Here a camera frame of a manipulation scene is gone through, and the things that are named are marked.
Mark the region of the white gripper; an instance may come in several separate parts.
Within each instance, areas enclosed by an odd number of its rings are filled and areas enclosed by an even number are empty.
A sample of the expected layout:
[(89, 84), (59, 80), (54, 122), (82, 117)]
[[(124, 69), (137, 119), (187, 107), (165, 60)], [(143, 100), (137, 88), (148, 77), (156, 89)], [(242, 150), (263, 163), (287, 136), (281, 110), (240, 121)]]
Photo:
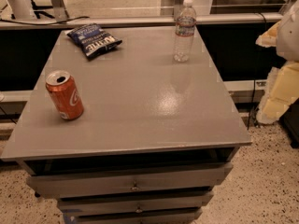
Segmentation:
[(278, 56), (293, 61), (281, 68), (273, 67), (268, 74), (256, 119), (261, 124), (272, 124), (299, 98), (299, 0), (280, 22), (258, 36), (256, 44), (264, 48), (277, 46)]

